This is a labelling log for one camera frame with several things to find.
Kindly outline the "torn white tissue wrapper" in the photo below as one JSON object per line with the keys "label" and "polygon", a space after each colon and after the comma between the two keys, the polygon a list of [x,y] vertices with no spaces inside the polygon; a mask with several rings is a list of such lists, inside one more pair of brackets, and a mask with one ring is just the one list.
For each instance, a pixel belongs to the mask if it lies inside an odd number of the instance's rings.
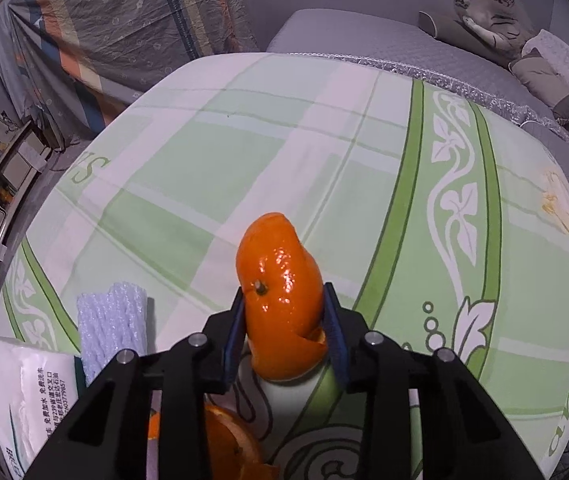
{"label": "torn white tissue wrapper", "polygon": [[13,479],[24,477],[84,385],[76,356],[0,337],[0,448]]}

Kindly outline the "white foam fruit net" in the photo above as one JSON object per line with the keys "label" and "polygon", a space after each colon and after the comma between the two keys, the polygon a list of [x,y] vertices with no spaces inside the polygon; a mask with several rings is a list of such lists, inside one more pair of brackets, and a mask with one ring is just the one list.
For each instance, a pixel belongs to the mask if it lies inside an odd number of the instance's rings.
{"label": "white foam fruit net", "polygon": [[76,301],[80,359],[90,384],[118,352],[149,352],[147,292],[138,285],[121,282],[107,292],[83,294]]}

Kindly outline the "green floral table cloth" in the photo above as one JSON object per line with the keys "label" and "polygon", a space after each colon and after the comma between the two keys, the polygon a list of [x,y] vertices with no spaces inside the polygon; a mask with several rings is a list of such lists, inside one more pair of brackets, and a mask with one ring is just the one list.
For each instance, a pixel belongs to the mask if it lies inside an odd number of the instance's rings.
{"label": "green floral table cloth", "polygon": [[130,282],[166,350],[228,308],[236,253],[288,218],[341,304],[452,348],[543,474],[569,458],[569,144],[427,82],[321,56],[176,70],[68,167],[16,250],[0,337],[77,353],[77,297]]}

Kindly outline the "grey brown cushion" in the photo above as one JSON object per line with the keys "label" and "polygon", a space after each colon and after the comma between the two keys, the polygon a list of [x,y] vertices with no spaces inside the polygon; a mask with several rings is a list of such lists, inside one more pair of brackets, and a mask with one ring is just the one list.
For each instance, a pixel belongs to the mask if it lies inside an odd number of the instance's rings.
{"label": "grey brown cushion", "polygon": [[569,126],[569,84],[533,49],[509,64],[516,79],[551,110],[561,126]]}

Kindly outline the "white lace pillow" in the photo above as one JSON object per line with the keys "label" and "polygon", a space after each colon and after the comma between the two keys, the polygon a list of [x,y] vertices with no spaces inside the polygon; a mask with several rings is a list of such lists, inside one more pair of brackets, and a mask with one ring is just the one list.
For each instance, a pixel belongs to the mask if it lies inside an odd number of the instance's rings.
{"label": "white lace pillow", "polygon": [[524,44],[522,55],[536,50],[569,84],[569,45],[549,30],[542,29]]}

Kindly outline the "striped grey hanging sheet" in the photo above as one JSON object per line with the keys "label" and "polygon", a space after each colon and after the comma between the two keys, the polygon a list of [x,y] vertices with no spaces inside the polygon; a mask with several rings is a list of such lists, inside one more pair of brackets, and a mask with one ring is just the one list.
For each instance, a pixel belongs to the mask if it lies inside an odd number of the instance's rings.
{"label": "striped grey hanging sheet", "polygon": [[0,81],[60,142],[94,138],[182,65],[257,48],[243,0],[0,1]]}

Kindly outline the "grey wedge pillow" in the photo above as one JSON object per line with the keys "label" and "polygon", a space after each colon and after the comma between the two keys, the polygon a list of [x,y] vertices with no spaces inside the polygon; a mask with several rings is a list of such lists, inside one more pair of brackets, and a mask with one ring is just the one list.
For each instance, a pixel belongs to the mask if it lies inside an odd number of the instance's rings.
{"label": "grey wedge pillow", "polygon": [[495,50],[491,50],[478,36],[450,16],[420,11],[418,26],[429,36],[449,44],[449,46],[473,53],[503,68],[507,68],[509,65],[507,58]]}

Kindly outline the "plush tiger in plastic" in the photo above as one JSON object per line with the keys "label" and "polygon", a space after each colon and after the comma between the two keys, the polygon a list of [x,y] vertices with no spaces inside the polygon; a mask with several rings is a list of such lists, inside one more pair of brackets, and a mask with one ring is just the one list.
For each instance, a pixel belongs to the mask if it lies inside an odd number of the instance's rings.
{"label": "plush tiger in plastic", "polygon": [[508,60],[518,58],[537,29],[519,0],[453,0],[462,24]]}

